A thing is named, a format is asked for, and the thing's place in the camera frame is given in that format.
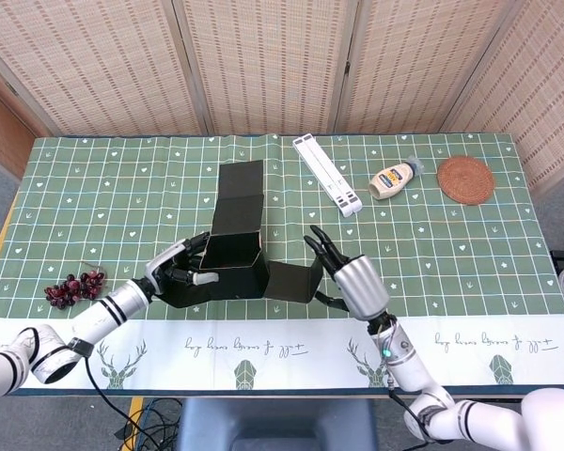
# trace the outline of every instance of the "wall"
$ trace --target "wall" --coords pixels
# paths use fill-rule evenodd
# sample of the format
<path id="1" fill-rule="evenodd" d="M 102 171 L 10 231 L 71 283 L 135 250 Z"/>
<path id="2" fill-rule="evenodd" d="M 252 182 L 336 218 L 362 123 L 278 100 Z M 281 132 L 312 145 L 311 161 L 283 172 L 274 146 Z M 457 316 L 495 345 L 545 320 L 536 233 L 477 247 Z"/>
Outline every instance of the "wall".
<path id="1" fill-rule="evenodd" d="M 564 179 L 564 0 L 526 1 L 443 131 L 509 132 L 533 195 Z"/>
<path id="2" fill-rule="evenodd" d="M 36 136 L 0 101 L 0 165 L 23 176 Z"/>
<path id="3" fill-rule="evenodd" d="M 56 135 L 511 132 L 564 175 L 564 0 L 0 0 L 0 68 Z"/>

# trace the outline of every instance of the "gray chair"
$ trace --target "gray chair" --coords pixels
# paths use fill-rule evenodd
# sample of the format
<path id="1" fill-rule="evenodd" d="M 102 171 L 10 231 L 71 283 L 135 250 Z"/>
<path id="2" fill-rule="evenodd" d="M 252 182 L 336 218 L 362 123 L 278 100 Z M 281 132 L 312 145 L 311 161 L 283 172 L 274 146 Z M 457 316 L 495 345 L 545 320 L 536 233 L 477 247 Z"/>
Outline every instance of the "gray chair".
<path id="1" fill-rule="evenodd" d="M 367 399 L 190 398 L 178 451 L 377 451 Z"/>

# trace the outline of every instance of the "open cardboard box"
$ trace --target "open cardboard box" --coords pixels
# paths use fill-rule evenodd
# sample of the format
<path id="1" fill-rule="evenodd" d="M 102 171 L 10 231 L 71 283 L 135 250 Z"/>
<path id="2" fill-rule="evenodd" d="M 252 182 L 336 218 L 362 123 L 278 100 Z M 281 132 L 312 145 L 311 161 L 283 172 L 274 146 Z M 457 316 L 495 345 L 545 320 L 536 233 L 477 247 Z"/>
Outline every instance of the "open cardboard box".
<path id="1" fill-rule="evenodd" d="M 272 298 L 309 303 L 323 276 L 311 266 L 268 261 L 261 239 L 263 161 L 221 164 L 211 235 L 200 272 L 217 272 L 219 282 L 186 287 L 168 282 L 160 297 L 175 307 L 227 299 Z"/>

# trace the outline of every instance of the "table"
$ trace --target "table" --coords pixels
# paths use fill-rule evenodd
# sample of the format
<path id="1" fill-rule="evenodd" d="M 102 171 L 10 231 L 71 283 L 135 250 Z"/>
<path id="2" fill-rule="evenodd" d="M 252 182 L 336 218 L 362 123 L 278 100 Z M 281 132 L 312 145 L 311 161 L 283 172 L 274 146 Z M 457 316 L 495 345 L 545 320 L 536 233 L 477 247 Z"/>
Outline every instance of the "table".
<path id="1" fill-rule="evenodd" d="M 44 300 L 44 287 L 79 274 L 83 261 L 103 265 L 111 287 L 140 276 L 171 242 L 210 228 L 220 163 L 263 159 L 270 259 L 308 264 L 302 237 L 311 224 L 344 254 L 368 254 L 392 297 L 390 310 L 431 374 L 454 393 L 564 384 L 564 300 L 508 135 L 318 137 L 364 203 L 349 218 L 320 189 L 292 139 L 38 139 L 0 251 L 0 346 L 42 322 L 67 340 L 69 319 L 89 302 L 59 311 Z M 463 154 L 493 171 L 496 189 L 483 205 L 457 204 L 438 188 L 438 165 Z M 370 177 L 410 155 L 424 163 L 424 174 L 391 199 L 372 199 Z M 321 287 L 337 293 L 327 277 Z M 136 319 L 91 359 L 112 393 L 384 392 L 365 325 L 317 301 L 234 300 L 181 310 L 155 302 Z M 21 393 L 89 389 L 79 365 L 54 385 L 30 378 Z"/>

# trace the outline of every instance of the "woven screen panel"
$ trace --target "woven screen panel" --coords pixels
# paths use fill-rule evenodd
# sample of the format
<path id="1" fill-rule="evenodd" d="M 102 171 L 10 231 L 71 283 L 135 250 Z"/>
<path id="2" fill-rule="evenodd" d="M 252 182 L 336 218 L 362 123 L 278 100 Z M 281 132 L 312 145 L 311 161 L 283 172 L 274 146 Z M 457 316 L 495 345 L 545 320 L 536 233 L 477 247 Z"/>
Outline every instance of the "woven screen panel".
<path id="1" fill-rule="evenodd" d="M 533 194 L 564 177 L 564 0 L 525 3 L 446 129 L 511 133 Z"/>
<path id="2" fill-rule="evenodd" d="M 349 2 L 182 3 L 215 133 L 327 131 Z"/>
<path id="3" fill-rule="evenodd" d="M 373 2 L 340 129 L 437 132 L 507 2 Z"/>
<path id="4" fill-rule="evenodd" d="M 198 134 L 158 0 L 0 0 L 0 57 L 64 134 Z"/>

